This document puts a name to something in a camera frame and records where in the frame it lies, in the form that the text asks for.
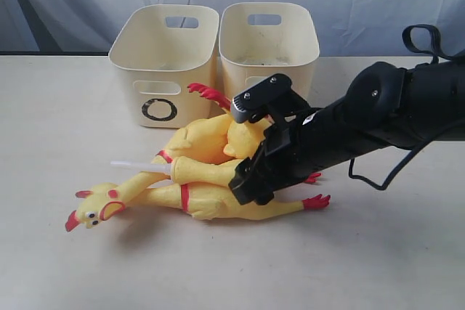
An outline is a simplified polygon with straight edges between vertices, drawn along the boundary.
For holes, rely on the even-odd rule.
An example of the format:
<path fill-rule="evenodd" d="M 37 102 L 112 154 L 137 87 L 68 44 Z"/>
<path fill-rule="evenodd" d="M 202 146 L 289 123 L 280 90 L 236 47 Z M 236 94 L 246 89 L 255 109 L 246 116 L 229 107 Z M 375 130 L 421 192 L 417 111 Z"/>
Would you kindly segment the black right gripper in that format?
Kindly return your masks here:
<path fill-rule="evenodd" d="M 273 124 L 264 131 L 264 140 L 252 158 L 245 158 L 236 167 L 228 186 L 240 205 L 252 202 L 266 205 L 276 191 L 300 184 L 324 169 L 307 158 L 299 140 L 304 120 L 318 109 L 310 107 L 294 91 L 291 107 L 292 114 L 288 117 L 266 115 L 272 118 Z"/>

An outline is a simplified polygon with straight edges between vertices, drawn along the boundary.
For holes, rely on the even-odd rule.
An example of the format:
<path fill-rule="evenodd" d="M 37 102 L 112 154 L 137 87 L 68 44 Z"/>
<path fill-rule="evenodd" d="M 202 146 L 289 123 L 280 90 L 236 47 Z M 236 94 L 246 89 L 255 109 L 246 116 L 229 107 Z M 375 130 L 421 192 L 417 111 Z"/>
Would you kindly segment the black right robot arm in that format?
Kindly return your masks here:
<path fill-rule="evenodd" d="M 267 116 L 273 121 L 229 183 L 240 204 L 266 205 L 276 191 L 376 150 L 406 150 L 378 185 L 383 190 L 431 142 L 464 139 L 464 64 L 407 70 L 376 62 L 324 108 L 310 107 L 292 89 L 291 79 L 276 73 L 236 95 L 231 113 L 238 123 Z"/>

